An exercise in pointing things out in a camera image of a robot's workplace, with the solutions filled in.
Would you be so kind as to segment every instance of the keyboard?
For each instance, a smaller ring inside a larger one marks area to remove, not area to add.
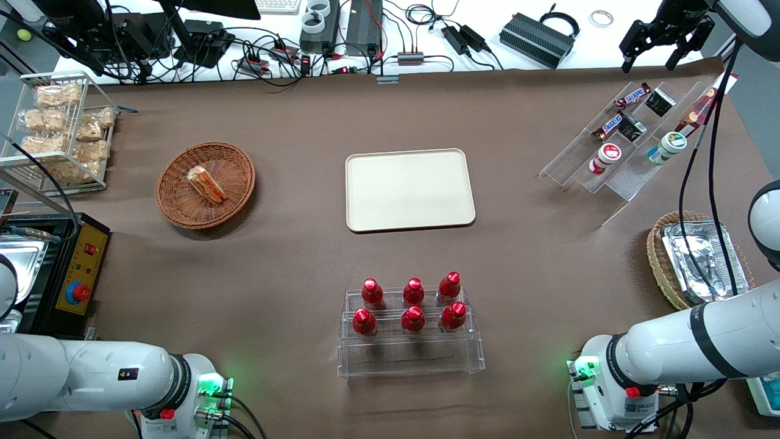
[[[301,0],[255,0],[261,14],[292,14],[300,9]]]

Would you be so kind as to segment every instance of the clear acrylic bottle rack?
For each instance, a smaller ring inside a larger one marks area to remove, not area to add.
[[[659,116],[645,105],[648,95],[643,96],[638,102],[623,110],[624,114],[634,116],[647,128],[647,131],[634,141],[623,136],[617,128],[603,141],[592,136],[594,131],[603,127],[617,114],[618,109],[615,107],[614,101],[624,98],[639,88],[640,85],[637,83],[628,83],[583,128],[580,135],[575,137],[539,173],[540,176],[550,177],[564,188],[570,184],[578,183],[591,194],[595,194],[603,187],[614,191],[623,199],[623,203],[604,221],[604,224],[620,213],[652,176],[662,168],[662,166],[650,163],[647,159],[647,153],[658,144],[665,134],[675,129],[678,122],[693,108],[698,98],[706,91],[707,85],[703,82],[697,82],[687,93],[676,90],[666,82],[661,82],[657,87],[653,87],[654,90],[660,89],[676,102],[676,105],[663,116]],[[618,145],[622,155],[618,162],[609,166],[601,175],[597,175],[590,171],[588,163],[596,156],[598,149],[604,143]]]
[[[456,332],[442,333],[438,317],[443,306],[434,300],[437,287],[424,286],[421,308],[425,328],[420,334],[402,332],[403,289],[385,289],[385,309],[371,311],[377,317],[377,335],[363,337],[352,328],[355,311],[363,308],[360,290],[348,290],[344,299],[339,331],[339,376],[403,376],[441,372],[476,373],[485,368],[482,336],[466,292],[461,287],[458,300],[468,306],[466,323]]]

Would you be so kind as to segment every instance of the red bottle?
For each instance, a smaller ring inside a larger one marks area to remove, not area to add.
[[[468,308],[463,302],[455,302],[447,305],[439,316],[439,330],[441,332],[456,332],[466,322]]]
[[[447,306],[458,298],[458,294],[460,294],[460,273],[453,271],[439,282],[436,305]]]
[[[404,334],[419,334],[425,327],[425,314],[419,306],[412,306],[401,315],[401,327]]]
[[[369,277],[363,282],[363,290],[360,292],[360,295],[363,296],[363,304],[366,306],[366,309],[373,309],[374,311],[385,309],[385,292],[375,279]]]
[[[364,337],[377,334],[377,318],[367,309],[358,309],[352,319],[352,329]]]
[[[409,282],[403,288],[403,306],[420,306],[423,303],[425,291],[423,291],[423,282],[416,277],[409,279]]]

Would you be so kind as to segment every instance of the round wicker basket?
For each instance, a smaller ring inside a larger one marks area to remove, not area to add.
[[[705,215],[687,210],[682,213],[682,218],[684,221],[704,221],[708,219]],[[679,223],[679,214],[677,212],[667,213],[655,223],[647,235],[647,259],[650,260],[650,267],[653,269],[653,276],[658,284],[658,288],[661,289],[666,299],[677,309],[688,309],[692,304],[685,300],[683,290],[677,281],[672,261],[669,260],[666,247],[664,247],[664,242],[661,240],[661,228],[674,223]],[[747,266],[745,255],[742,254],[736,245],[734,250],[742,263],[745,278],[750,288],[755,288],[756,285],[753,283],[753,276],[750,273],[750,268]]]
[[[219,183],[227,197],[213,205],[187,181],[187,172],[202,166]],[[174,157],[160,174],[154,197],[160,213],[178,227],[202,230],[233,218],[254,190],[255,172],[250,157],[239,147],[207,142]]]

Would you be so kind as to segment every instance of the brown paper tablecloth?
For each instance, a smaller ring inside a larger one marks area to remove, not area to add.
[[[659,216],[676,209],[691,148],[602,228],[615,196],[562,192],[537,174],[628,81],[666,80],[683,90],[719,71],[710,59],[673,73],[422,74],[388,86],[344,75],[281,90],[260,82],[113,88],[117,103],[140,112],[120,116],[108,190],[76,198],[78,209],[114,233],[95,292],[99,334],[206,355],[236,378],[236,395],[271,439],[571,437],[565,360],[594,335],[673,311],[654,285],[644,240]],[[212,140],[249,153],[257,197],[218,233],[185,234],[160,216],[154,185],[174,155]],[[475,224],[351,233],[344,160],[421,148],[466,153]],[[706,180],[701,154],[687,208],[708,212]],[[721,220],[756,284],[777,277],[746,225],[750,199],[769,180],[727,101],[716,191]],[[481,325],[485,371],[349,384],[336,376],[346,288],[369,276],[386,287],[411,276],[433,284],[453,269]],[[134,437],[120,413],[35,420],[60,439]],[[780,422],[759,417],[737,382],[696,404],[690,437],[770,438],[777,429]],[[0,426],[0,436],[36,437],[18,423]]]

